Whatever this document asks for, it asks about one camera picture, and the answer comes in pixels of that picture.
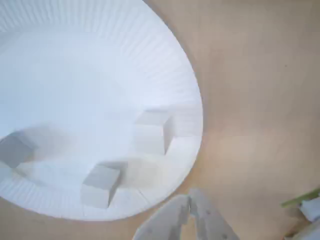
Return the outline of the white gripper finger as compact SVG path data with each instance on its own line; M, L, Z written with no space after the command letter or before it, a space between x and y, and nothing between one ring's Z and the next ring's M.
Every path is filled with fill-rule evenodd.
M177 195L160 207L136 230L134 240L179 240L188 222L190 197Z
M238 240L238 235L201 190L189 191L190 214L195 219L198 240Z

